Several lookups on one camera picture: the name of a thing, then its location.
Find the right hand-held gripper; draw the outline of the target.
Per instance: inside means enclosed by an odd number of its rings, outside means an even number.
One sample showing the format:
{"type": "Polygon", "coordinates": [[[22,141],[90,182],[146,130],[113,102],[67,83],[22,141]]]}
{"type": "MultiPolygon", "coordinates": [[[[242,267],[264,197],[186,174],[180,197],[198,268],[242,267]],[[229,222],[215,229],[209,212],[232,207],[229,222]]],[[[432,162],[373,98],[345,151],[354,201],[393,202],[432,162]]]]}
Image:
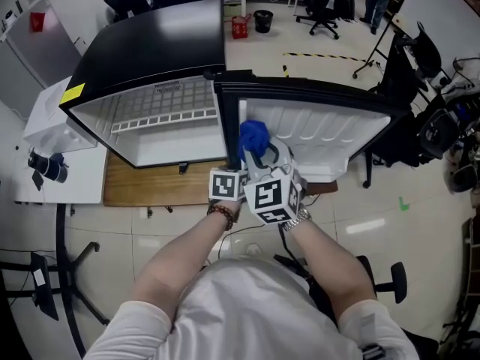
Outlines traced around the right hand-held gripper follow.
{"type": "Polygon", "coordinates": [[[305,180],[299,175],[290,148],[276,136],[269,140],[273,153],[269,166],[262,163],[255,151],[242,148],[249,172],[244,187],[250,212],[264,224],[282,224],[296,218],[305,180]]]}

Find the blue cleaning cloth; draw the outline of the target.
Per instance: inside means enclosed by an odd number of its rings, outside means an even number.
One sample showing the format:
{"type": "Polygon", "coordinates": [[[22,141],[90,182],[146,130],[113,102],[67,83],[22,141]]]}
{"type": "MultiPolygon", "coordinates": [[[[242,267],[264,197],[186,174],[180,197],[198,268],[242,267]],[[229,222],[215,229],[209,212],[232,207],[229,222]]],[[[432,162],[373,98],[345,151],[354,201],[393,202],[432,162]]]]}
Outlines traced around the blue cleaning cloth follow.
{"type": "Polygon", "coordinates": [[[245,162],[245,151],[248,151],[261,158],[266,153],[269,140],[269,131],[263,122],[256,120],[242,122],[239,126],[238,157],[245,162]]]}

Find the black mini fridge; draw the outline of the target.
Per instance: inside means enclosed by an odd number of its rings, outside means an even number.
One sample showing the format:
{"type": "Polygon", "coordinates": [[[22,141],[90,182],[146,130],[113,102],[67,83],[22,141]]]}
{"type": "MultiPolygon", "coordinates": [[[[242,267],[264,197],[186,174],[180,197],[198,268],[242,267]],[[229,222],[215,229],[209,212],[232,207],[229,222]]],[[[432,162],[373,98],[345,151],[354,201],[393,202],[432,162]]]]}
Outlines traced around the black mini fridge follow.
{"type": "Polygon", "coordinates": [[[290,148],[304,179],[333,182],[407,114],[393,100],[360,88],[227,70],[218,0],[161,8],[104,28],[66,90],[83,83],[82,94],[60,108],[136,169],[224,160],[231,170],[246,170],[237,155],[239,126],[256,120],[290,148]],[[111,133],[121,93],[191,77],[212,83],[216,119],[111,133]]]}

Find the person's left forearm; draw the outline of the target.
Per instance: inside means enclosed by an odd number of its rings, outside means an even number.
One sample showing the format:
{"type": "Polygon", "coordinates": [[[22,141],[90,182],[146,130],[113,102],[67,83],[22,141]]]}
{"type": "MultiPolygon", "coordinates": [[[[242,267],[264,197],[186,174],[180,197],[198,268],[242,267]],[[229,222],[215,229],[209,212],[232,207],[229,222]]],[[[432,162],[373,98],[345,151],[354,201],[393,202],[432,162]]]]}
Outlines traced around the person's left forearm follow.
{"type": "Polygon", "coordinates": [[[200,272],[227,224],[227,217],[214,211],[162,247],[136,280],[131,299],[154,305],[173,320],[183,291],[200,272]]]}

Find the silver wristwatch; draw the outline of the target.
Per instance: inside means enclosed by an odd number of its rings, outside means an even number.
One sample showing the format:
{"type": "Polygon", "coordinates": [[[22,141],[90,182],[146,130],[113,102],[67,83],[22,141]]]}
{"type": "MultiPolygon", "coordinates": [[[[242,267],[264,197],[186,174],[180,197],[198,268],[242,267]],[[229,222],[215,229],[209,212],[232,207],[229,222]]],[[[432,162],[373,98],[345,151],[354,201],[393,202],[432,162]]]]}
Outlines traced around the silver wristwatch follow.
{"type": "Polygon", "coordinates": [[[280,225],[280,230],[282,232],[286,232],[291,230],[292,228],[298,226],[301,222],[303,221],[310,221],[311,220],[311,214],[307,210],[306,206],[301,203],[298,208],[298,213],[296,215],[295,219],[288,220],[280,225]]]}

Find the black waist pack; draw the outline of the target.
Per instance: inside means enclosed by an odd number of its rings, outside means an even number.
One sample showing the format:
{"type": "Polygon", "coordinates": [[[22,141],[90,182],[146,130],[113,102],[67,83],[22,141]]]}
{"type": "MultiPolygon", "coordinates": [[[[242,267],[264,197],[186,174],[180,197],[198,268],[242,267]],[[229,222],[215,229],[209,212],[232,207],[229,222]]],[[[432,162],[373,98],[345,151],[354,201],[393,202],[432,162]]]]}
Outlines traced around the black waist pack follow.
{"type": "Polygon", "coordinates": [[[274,255],[274,260],[279,262],[282,266],[286,267],[299,277],[304,278],[307,282],[311,281],[311,274],[298,261],[285,256],[281,256],[279,254],[274,255]]]}

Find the yellow black floor tape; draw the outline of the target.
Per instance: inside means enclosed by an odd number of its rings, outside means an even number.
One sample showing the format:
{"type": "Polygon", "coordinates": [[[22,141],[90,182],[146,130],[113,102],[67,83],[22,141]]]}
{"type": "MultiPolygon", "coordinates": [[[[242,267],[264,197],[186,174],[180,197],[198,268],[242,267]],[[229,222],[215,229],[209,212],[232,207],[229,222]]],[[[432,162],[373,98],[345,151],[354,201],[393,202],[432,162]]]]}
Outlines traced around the yellow black floor tape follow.
{"type": "Polygon", "coordinates": [[[298,52],[284,52],[282,56],[291,56],[291,57],[310,57],[310,58],[324,58],[324,59],[343,59],[343,60],[351,60],[354,62],[367,62],[366,59],[362,58],[354,58],[351,56],[343,56],[343,55],[325,55],[319,53],[298,53],[298,52]]]}

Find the person's white shirt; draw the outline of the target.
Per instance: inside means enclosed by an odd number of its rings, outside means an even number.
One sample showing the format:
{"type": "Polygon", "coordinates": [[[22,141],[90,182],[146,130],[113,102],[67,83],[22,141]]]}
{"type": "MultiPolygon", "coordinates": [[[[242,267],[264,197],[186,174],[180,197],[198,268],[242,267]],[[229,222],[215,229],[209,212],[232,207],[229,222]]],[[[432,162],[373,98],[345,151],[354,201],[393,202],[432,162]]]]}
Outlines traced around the person's white shirt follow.
{"type": "Polygon", "coordinates": [[[121,305],[84,360],[419,360],[378,301],[360,301],[337,322],[307,284],[282,266],[248,257],[204,269],[170,319],[144,301],[121,305]]]}

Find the red basket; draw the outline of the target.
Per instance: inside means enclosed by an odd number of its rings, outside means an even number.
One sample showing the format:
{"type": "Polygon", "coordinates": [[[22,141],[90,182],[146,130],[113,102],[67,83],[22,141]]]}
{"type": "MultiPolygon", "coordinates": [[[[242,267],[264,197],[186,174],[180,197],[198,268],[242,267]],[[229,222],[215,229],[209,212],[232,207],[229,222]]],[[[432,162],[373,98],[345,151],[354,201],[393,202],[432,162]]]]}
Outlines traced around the red basket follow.
{"type": "Polygon", "coordinates": [[[231,19],[232,24],[232,38],[234,40],[244,39],[248,37],[248,23],[252,15],[234,16],[231,19]]]}

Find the white table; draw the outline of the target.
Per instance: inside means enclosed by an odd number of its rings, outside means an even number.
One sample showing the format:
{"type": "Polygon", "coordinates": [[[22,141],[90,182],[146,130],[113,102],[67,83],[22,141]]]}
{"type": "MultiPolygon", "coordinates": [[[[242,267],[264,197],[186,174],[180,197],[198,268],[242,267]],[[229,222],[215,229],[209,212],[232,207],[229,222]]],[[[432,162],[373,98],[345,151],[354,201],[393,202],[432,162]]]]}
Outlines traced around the white table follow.
{"type": "Polygon", "coordinates": [[[32,180],[33,170],[27,166],[30,145],[19,144],[13,159],[12,200],[22,203],[98,204],[103,200],[107,149],[98,145],[64,154],[68,165],[66,182],[44,180],[40,190],[32,180]]]}

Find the yellow warning sticker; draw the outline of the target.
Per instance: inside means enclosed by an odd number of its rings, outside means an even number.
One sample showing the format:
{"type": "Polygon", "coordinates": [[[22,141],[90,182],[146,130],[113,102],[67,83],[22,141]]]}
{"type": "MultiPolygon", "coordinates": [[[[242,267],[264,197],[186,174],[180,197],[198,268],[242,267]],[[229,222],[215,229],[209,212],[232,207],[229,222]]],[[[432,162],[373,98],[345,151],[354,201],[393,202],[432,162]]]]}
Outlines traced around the yellow warning sticker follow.
{"type": "Polygon", "coordinates": [[[75,98],[78,98],[83,91],[85,84],[77,85],[73,88],[67,89],[61,97],[60,105],[72,101],[75,98]]]}

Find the black table base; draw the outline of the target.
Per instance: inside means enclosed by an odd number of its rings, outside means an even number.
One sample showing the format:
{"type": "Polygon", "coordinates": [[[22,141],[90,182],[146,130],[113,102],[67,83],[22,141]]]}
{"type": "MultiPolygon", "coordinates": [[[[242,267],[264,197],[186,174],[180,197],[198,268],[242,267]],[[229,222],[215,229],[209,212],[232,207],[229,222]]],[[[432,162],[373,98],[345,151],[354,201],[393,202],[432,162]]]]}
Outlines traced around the black table base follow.
{"type": "MultiPolygon", "coordinates": [[[[68,256],[68,251],[65,245],[65,221],[67,214],[67,206],[65,204],[58,204],[56,206],[55,215],[55,256],[54,263],[48,264],[49,279],[52,287],[53,298],[61,296],[63,310],[66,316],[67,324],[70,330],[71,337],[77,352],[81,357],[86,354],[86,348],[80,335],[77,325],[73,300],[80,301],[86,309],[93,315],[93,317],[102,325],[108,326],[110,320],[107,319],[81,292],[77,286],[77,270],[83,261],[92,253],[100,250],[100,244],[96,241],[89,242],[78,257],[71,259],[68,256]]],[[[43,250],[29,251],[43,256],[45,259],[45,252],[43,250]]],[[[3,271],[25,272],[29,277],[33,277],[31,273],[31,262],[29,264],[21,264],[14,262],[0,261],[0,305],[4,305],[8,299],[15,302],[18,299],[31,299],[33,302],[33,295],[35,292],[35,284],[33,289],[21,288],[19,290],[7,290],[3,278],[3,271]]]]}

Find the white microwave oven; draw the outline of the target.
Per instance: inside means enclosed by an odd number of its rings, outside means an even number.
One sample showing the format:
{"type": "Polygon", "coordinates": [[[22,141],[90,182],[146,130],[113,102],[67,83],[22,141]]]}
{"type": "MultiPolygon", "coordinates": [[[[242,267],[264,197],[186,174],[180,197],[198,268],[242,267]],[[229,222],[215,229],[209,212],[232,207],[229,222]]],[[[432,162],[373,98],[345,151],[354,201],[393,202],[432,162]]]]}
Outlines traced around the white microwave oven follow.
{"type": "Polygon", "coordinates": [[[96,139],[59,108],[70,80],[69,76],[38,95],[23,131],[23,139],[47,155],[97,146],[96,139]]]}

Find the black box with white label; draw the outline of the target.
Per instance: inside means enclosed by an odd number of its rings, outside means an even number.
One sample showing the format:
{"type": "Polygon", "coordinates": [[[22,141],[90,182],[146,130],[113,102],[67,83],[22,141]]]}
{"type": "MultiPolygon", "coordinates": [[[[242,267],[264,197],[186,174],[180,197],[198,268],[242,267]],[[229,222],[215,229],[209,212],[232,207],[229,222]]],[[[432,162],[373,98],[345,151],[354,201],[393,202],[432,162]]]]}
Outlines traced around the black box with white label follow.
{"type": "Polygon", "coordinates": [[[48,317],[58,321],[59,315],[53,298],[48,264],[43,256],[31,253],[31,274],[34,279],[34,305],[48,317]]]}

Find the tall grey fridge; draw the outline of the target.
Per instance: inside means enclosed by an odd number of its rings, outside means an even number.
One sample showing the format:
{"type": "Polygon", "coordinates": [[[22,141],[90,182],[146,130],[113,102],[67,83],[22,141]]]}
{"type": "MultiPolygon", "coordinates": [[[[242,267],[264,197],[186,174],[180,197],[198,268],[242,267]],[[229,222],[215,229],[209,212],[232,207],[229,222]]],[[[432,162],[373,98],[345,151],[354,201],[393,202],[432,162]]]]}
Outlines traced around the tall grey fridge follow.
{"type": "Polygon", "coordinates": [[[0,102],[26,120],[41,91],[69,77],[81,59],[50,0],[39,0],[0,34],[0,102]],[[32,32],[31,12],[46,14],[32,32]]]}

